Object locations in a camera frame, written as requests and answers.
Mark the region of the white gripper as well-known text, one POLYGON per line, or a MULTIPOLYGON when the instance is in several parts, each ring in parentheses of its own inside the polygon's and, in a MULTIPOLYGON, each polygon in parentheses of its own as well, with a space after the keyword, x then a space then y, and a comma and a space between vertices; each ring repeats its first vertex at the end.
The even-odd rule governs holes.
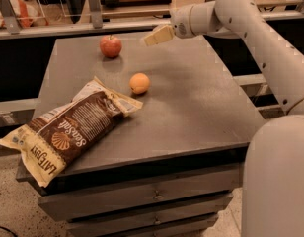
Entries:
POLYGON ((192 5, 183 6, 171 11, 171 26, 163 25, 156 27, 150 34, 143 38, 147 46, 156 45, 170 41, 176 35, 178 38, 186 39, 192 37, 190 29, 190 11, 192 5))

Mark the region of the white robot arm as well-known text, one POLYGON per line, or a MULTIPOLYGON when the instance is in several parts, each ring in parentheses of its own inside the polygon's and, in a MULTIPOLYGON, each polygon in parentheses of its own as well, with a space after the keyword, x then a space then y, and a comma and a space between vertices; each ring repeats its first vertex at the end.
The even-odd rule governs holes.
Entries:
POLYGON ((266 119, 248 146, 241 237, 304 237, 304 54, 266 22, 254 0, 181 7, 143 42, 222 32, 244 42, 282 110, 266 119))

